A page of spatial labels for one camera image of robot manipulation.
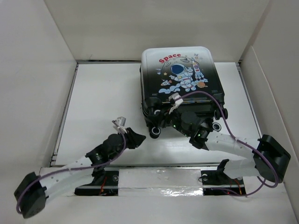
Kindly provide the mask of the black suitcase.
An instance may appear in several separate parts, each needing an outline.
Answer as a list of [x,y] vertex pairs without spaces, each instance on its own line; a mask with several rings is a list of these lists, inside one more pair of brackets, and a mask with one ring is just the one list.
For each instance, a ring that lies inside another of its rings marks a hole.
[[217,122],[228,118],[224,90],[208,48],[168,47],[143,51],[140,65],[142,112],[150,137],[156,139],[163,128],[163,113],[172,103],[169,96],[183,98],[179,110],[207,115]]

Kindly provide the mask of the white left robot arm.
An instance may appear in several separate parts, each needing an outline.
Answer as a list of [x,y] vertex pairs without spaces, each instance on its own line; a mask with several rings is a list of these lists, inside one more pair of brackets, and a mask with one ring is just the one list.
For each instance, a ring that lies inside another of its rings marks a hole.
[[146,136],[131,128],[119,129],[100,145],[75,162],[43,176],[27,174],[14,192],[16,211],[24,219],[31,218],[45,208],[47,201],[75,187],[85,176],[91,186],[105,181],[105,167],[118,159],[125,149],[139,147]]

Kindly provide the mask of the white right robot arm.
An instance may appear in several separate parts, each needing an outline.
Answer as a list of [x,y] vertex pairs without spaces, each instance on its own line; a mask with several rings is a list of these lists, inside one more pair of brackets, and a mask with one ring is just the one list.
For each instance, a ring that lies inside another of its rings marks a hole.
[[221,133],[221,125],[213,118],[199,116],[194,112],[167,113],[165,120],[197,149],[220,151],[240,156],[240,160],[224,159],[217,168],[220,183],[244,176],[257,176],[281,183],[288,168],[291,155],[270,135],[259,139],[233,137]]

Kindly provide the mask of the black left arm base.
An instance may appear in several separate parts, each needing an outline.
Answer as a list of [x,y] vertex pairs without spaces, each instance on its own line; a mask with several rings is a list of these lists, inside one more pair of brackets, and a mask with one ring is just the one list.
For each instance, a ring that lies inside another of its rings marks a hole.
[[119,170],[93,171],[89,184],[76,187],[76,196],[118,196]]

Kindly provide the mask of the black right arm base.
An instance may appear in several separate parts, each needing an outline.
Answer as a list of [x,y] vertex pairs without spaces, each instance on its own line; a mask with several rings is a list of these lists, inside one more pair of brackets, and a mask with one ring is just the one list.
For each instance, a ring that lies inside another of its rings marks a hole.
[[223,160],[216,170],[202,170],[198,181],[202,183],[204,196],[242,196],[246,194],[243,179],[231,179],[224,174],[229,159]]

